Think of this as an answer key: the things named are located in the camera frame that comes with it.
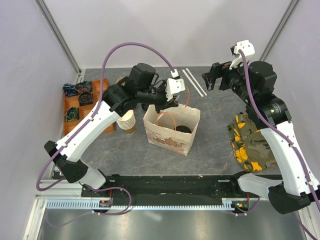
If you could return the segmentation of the white paper takeout bag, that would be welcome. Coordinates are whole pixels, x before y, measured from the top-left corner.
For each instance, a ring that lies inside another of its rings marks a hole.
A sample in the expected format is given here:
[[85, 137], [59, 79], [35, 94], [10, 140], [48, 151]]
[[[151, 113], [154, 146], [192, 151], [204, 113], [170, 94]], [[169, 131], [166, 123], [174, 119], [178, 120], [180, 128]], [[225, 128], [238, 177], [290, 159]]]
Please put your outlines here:
[[[144, 128], [148, 142], [158, 147], [187, 156], [195, 139], [201, 118], [201, 111], [186, 104], [171, 107], [156, 112], [155, 106], [150, 105], [143, 117]], [[176, 127], [184, 125], [192, 133], [176, 131]]]

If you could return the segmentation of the black plastic cup lid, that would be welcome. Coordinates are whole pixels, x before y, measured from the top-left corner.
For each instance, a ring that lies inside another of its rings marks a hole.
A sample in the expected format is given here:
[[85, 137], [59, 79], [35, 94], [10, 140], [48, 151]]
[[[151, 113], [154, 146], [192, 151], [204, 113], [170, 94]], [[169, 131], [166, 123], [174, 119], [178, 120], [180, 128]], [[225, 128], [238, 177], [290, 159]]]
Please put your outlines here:
[[185, 125], [178, 125], [175, 128], [176, 131], [181, 132], [181, 133], [186, 133], [186, 134], [191, 134], [192, 131], [189, 127], [185, 126]]

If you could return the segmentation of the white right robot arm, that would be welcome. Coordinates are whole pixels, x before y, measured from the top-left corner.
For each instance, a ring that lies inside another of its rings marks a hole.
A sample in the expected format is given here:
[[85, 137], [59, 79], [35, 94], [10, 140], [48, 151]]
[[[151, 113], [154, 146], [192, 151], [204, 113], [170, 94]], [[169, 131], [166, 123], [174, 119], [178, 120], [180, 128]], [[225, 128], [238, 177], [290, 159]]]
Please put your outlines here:
[[221, 91], [232, 90], [245, 104], [246, 117], [255, 124], [273, 153], [281, 180], [260, 177], [247, 170], [236, 173], [229, 184], [235, 197], [245, 192], [267, 199], [280, 214], [293, 213], [320, 202], [320, 182], [308, 167], [295, 137], [291, 114], [274, 93], [277, 74], [265, 61], [233, 67], [231, 62], [213, 63], [201, 75], [207, 90], [221, 79]]

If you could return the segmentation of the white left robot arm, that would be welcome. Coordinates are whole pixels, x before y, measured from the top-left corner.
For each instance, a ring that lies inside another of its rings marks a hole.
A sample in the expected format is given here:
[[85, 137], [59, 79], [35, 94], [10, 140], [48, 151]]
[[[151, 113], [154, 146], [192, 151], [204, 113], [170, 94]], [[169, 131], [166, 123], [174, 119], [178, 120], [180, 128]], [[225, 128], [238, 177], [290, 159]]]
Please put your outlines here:
[[129, 76], [110, 85], [91, 112], [66, 136], [57, 142], [49, 140], [44, 149], [69, 183], [89, 185], [99, 197], [106, 196], [110, 185], [101, 171], [81, 160], [88, 146], [110, 125], [118, 121], [137, 104], [155, 106], [155, 111], [178, 107], [177, 94], [185, 90], [185, 83], [178, 71], [171, 71], [171, 78], [157, 79], [155, 68], [145, 63], [133, 66]]

